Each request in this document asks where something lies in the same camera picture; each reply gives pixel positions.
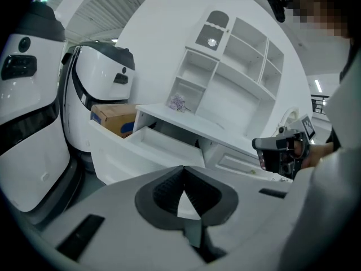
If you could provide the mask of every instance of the shelf compartment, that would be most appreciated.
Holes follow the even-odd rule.
[[[216,65],[216,60],[187,50],[177,76],[206,88]]]
[[[202,150],[178,141],[148,127],[126,138],[128,143],[139,147],[144,152],[159,158],[158,163],[171,162],[172,165],[196,165],[204,167]]]
[[[170,91],[167,104],[171,100],[171,97],[174,94],[178,93],[184,96],[184,100],[186,102],[186,108],[195,113],[200,101],[202,100],[205,88],[200,86],[199,84],[194,84],[188,80],[184,80],[180,77],[176,77],[173,87]]]
[[[268,90],[230,65],[220,62],[216,73],[242,87],[260,100],[275,100],[275,97]]]
[[[197,116],[218,125],[220,132],[244,136],[259,102],[242,86],[216,73],[199,105]]]
[[[264,57],[235,36],[230,36],[221,61],[258,82]]]
[[[284,55],[271,41],[268,45],[267,59],[282,73]]]
[[[248,43],[264,55],[266,51],[267,37],[246,21],[236,18],[232,29],[232,35]]]
[[[263,85],[272,95],[277,96],[280,86],[282,73],[268,60],[266,60],[265,70],[261,78]]]

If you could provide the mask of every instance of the small decoration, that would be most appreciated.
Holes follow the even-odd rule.
[[[174,94],[174,96],[172,96],[170,98],[170,102],[169,102],[168,106],[172,110],[185,112],[186,111],[186,101],[184,100],[184,96],[182,96],[178,93]]]

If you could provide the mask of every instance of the railing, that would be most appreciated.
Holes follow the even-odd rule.
[[[325,114],[323,107],[327,104],[329,96],[327,95],[313,95],[311,94],[312,110],[313,112]]]

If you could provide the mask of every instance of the white robot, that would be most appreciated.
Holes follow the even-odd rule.
[[[61,198],[66,206],[80,179],[56,95],[64,44],[53,10],[33,2],[0,57],[0,186],[34,224],[56,213]]]
[[[133,55],[107,43],[84,42],[69,48],[61,62],[58,93],[64,133],[83,161],[90,160],[91,107],[127,103],[135,72]]]

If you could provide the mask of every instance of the open drawer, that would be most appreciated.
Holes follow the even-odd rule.
[[[258,159],[222,146],[218,143],[200,141],[203,149],[205,166],[215,171],[228,171],[255,178],[271,180],[273,173],[266,172],[259,166]]]
[[[148,127],[123,139],[93,120],[89,124],[96,176],[107,185],[177,165],[204,168],[199,148]]]

